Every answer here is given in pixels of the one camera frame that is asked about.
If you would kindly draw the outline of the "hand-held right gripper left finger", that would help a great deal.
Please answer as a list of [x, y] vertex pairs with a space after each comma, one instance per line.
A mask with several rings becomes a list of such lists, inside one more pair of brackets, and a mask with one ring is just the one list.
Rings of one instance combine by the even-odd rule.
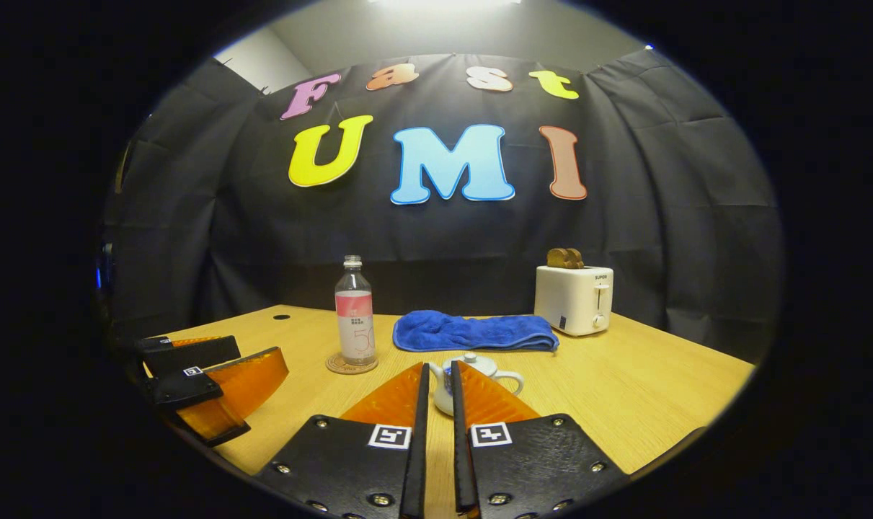
[[256, 479], [327, 518], [422, 518], [429, 384], [416, 363], [340, 417], [309, 417]]

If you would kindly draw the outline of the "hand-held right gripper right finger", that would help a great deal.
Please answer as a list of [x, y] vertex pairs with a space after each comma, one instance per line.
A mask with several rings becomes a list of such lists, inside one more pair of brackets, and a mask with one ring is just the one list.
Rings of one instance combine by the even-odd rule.
[[562, 518], [630, 482], [568, 414], [541, 416], [460, 361], [451, 381], [459, 515]]

